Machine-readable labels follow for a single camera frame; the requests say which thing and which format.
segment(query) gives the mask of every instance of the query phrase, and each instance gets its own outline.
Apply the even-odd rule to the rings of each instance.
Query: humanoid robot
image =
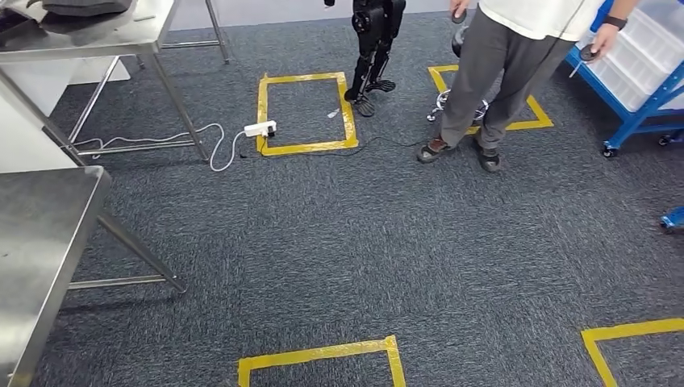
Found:
[[[334,6],[335,0],[324,0],[326,6]],[[354,70],[352,86],[344,94],[359,114],[370,117],[375,106],[366,93],[372,90],[390,92],[397,87],[392,81],[382,79],[390,59],[392,42],[402,24],[406,0],[353,0],[352,25],[359,35],[359,60]]]

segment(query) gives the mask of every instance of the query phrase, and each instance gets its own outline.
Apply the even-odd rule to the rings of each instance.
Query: white power cord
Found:
[[[211,152],[211,157],[209,157],[209,168],[211,168],[212,171],[214,172],[223,172],[226,169],[228,169],[232,164],[233,160],[235,159],[235,154],[236,154],[236,144],[237,144],[237,139],[240,137],[240,135],[246,134],[245,131],[241,131],[238,133],[234,138],[233,138],[233,144],[232,144],[232,154],[231,154],[231,159],[228,161],[228,164],[222,168],[216,168],[214,166],[214,157],[216,157],[216,152],[219,150],[219,147],[223,143],[223,140],[226,138],[226,131],[223,129],[221,125],[218,123],[210,123],[209,125],[203,127],[202,129],[197,129],[197,133],[202,133],[206,129],[209,129],[210,127],[217,127],[221,131],[221,138],[219,139],[218,142],[216,142],[216,145],[214,146],[214,151]],[[103,141],[102,139],[87,139],[86,141],[81,141],[80,143],[75,143],[73,146],[76,147],[78,145],[83,145],[83,144],[89,144],[89,143],[99,143],[100,146],[97,148],[98,150],[103,150],[104,148],[112,145],[112,143],[116,141],[123,141],[124,143],[165,143],[167,141],[171,141],[174,139],[177,139],[179,137],[183,137],[185,135],[190,135],[190,133],[179,133],[177,135],[172,135],[169,138],[166,139],[127,139],[126,137],[114,137],[113,139],[110,139],[108,141]],[[93,156],[93,159],[98,159],[100,158],[100,155],[95,155]]]

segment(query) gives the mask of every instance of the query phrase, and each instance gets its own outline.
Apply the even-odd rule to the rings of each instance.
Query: caster wheel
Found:
[[[672,142],[672,137],[669,135],[663,135],[660,139],[658,139],[658,145],[664,147],[665,145],[669,144]]]
[[[660,222],[660,225],[661,225],[661,229],[663,230],[663,232],[665,232],[667,235],[674,233],[674,229],[672,227],[668,226],[665,222]]]
[[[611,157],[617,156],[617,149],[610,149],[610,148],[604,148],[603,149],[603,157],[606,157],[610,159]]]

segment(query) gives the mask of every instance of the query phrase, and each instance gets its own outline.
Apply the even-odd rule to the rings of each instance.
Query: gray pants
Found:
[[[488,18],[479,8],[465,32],[461,62],[442,116],[441,138],[455,147],[473,123],[475,110],[501,70],[501,89],[475,139],[494,149],[532,90],[547,81],[573,42],[547,36],[532,40]]]

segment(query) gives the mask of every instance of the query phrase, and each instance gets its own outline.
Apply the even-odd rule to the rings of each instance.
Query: carpet floor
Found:
[[[243,157],[213,173],[193,148],[104,156],[107,203],[189,283],[72,292],[34,386],[236,386],[238,360],[396,335],[410,386],[598,386],[582,342],[591,327],[684,316],[684,235],[659,216],[684,205],[684,153],[657,136],[607,160],[618,119],[562,65],[535,93],[553,127],[511,131],[506,169],[488,174],[470,147],[430,165],[413,144],[436,128],[429,66],[450,65],[451,23],[408,15],[377,114],[356,116],[363,151]],[[198,127],[227,136],[257,119],[258,82],[344,71],[348,20],[226,29],[215,48],[163,52]],[[210,30],[169,40],[203,39]],[[161,138],[180,120],[151,69],[108,85],[80,139]],[[445,73],[447,80],[452,74]],[[73,125],[92,85],[70,87],[53,118]],[[344,138],[334,81],[269,88],[272,145]],[[533,118],[531,110],[521,120]],[[219,133],[202,133],[213,147]],[[224,144],[217,163],[229,158]],[[149,273],[103,231],[76,279]],[[618,385],[684,385],[681,333],[602,343]],[[252,372],[252,386],[388,386],[381,353]]]

